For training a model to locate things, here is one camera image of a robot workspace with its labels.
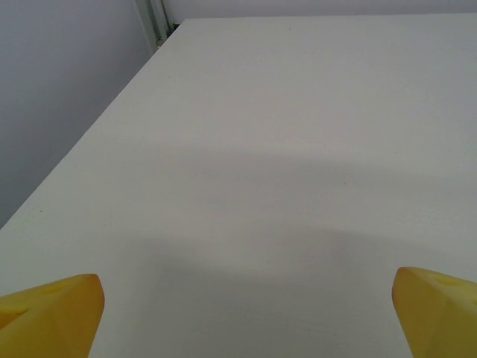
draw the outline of table surface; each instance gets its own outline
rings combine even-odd
[[[476,23],[185,21],[3,227],[0,294],[98,273],[91,357],[409,357],[397,268],[477,280]]]

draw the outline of white wall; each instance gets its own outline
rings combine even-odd
[[[168,0],[174,21],[196,17],[477,11],[476,0]]]
[[[151,53],[134,0],[0,3],[1,227]]]

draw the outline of white table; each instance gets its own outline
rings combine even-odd
[[[96,272],[91,357],[409,357],[399,266],[477,280],[477,15],[184,22],[0,233]]]

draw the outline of gray wall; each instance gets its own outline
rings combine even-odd
[[[167,0],[175,22],[195,17],[477,11],[477,0]]]
[[[0,1],[0,227],[151,55],[134,0]]]

